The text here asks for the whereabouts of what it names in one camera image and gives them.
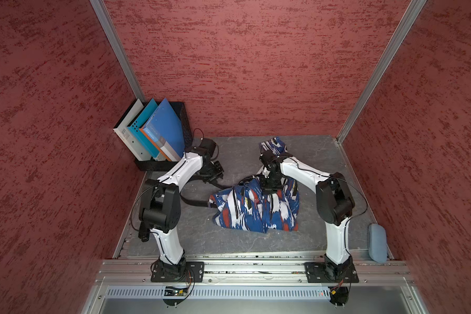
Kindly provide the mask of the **black leather belt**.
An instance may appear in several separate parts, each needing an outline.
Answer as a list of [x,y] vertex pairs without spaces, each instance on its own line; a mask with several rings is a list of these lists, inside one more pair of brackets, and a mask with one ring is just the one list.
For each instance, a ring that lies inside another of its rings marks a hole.
[[[243,186],[245,184],[250,183],[253,179],[255,179],[255,175],[246,176],[241,179],[237,184],[228,186],[226,184],[221,184],[218,182],[218,179],[212,179],[208,181],[205,177],[201,175],[194,175],[191,179],[187,181],[187,185],[185,188],[187,191],[182,190],[180,192],[181,200],[190,206],[198,207],[198,208],[218,208],[216,202],[211,201],[211,195],[217,194],[219,192],[225,192],[230,189],[235,188],[236,186]],[[204,183],[207,186],[212,186],[216,188],[216,190],[199,190],[196,188],[196,182],[199,181]]]

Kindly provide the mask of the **blue white patterned trousers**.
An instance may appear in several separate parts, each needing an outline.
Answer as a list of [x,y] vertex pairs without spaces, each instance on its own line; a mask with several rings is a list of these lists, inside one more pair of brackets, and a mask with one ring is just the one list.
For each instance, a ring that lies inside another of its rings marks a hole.
[[300,193],[295,179],[281,179],[281,187],[265,193],[261,183],[264,169],[237,185],[209,197],[209,207],[218,209],[213,222],[220,227],[267,233],[269,229],[297,231]]

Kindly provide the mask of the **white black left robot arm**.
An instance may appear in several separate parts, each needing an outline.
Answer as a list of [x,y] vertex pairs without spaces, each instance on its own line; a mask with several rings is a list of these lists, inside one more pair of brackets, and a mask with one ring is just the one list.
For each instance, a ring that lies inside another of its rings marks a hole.
[[181,218],[181,191],[192,180],[213,183],[223,175],[219,162],[213,160],[215,149],[200,146],[189,148],[166,174],[148,180],[140,194],[138,238],[149,241],[152,236],[160,251],[158,270],[170,276],[187,273],[184,249],[177,225]]

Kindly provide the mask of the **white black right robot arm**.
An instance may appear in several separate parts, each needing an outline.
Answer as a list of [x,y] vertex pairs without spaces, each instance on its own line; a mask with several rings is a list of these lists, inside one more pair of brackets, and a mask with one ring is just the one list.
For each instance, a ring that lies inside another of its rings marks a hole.
[[285,179],[294,179],[315,193],[317,212],[327,228],[324,270],[332,278],[341,276],[352,265],[347,232],[355,207],[345,177],[338,172],[317,170],[289,153],[275,155],[265,151],[260,154],[260,161],[263,164],[260,186],[264,193],[281,190]]

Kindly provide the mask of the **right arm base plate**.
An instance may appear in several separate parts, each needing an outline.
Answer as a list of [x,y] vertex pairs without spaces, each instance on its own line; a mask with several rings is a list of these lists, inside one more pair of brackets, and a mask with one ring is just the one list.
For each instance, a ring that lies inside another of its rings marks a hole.
[[355,266],[351,260],[337,265],[326,262],[306,262],[304,264],[308,283],[338,284],[359,283]]

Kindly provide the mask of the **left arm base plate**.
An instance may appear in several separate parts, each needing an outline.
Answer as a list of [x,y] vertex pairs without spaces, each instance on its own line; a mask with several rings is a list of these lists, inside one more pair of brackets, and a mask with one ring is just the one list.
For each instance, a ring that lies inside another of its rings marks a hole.
[[150,267],[152,283],[201,283],[204,277],[204,262],[181,260],[178,265],[171,265],[157,260]]

